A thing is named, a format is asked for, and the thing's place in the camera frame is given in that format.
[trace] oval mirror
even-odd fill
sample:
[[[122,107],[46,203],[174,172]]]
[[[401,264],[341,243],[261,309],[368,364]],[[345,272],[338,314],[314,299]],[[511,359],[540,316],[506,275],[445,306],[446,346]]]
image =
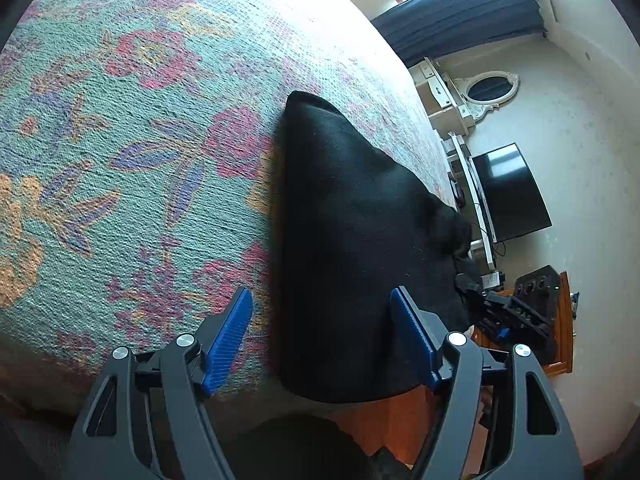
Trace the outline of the oval mirror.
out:
[[[504,97],[513,88],[505,76],[494,75],[474,83],[467,92],[470,99],[479,102],[492,102]]]

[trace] tv screen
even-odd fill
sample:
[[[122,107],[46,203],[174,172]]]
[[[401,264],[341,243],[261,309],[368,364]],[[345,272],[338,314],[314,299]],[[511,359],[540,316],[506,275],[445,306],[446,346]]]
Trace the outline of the tv screen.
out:
[[[545,202],[516,144],[473,157],[496,242],[551,226]]]

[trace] silver screw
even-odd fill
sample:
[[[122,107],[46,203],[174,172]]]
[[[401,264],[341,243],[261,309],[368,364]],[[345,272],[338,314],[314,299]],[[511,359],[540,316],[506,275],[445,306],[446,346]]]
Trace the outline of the silver screw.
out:
[[[111,355],[114,359],[124,359],[129,355],[129,350],[127,350],[124,346],[119,346],[113,351]]]
[[[514,349],[516,351],[516,354],[518,354],[520,357],[527,357],[531,355],[531,348],[529,348],[527,345],[518,344]]]
[[[462,346],[466,343],[466,336],[460,332],[451,332],[447,338],[453,346]]]
[[[191,346],[195,339],[191,334],[182,334],[175,342],[178,346]]]

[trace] folded black clothing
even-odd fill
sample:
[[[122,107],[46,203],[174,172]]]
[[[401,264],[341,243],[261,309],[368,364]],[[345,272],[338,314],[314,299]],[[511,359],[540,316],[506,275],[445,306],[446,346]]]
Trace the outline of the folded black clothing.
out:
[[[282,246],[274,256],[282,383],[322,402],[416,387],[389,295],[404,285],[449,330],[466,330],[454,279],[473,273],[470,225],[318,96],[289,96],[282,134]]]

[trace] floral pattern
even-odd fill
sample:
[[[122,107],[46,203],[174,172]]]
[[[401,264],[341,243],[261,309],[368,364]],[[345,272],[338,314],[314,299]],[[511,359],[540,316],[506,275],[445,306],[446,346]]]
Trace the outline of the floral pattern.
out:
[[[110,349],[193,332],[239,285],[254,315],[223,395],[270,388],[274,138],[293,90],[453,204],[411,77],[347,0],[32,2],[0,53],[7,394],[72,412]]]

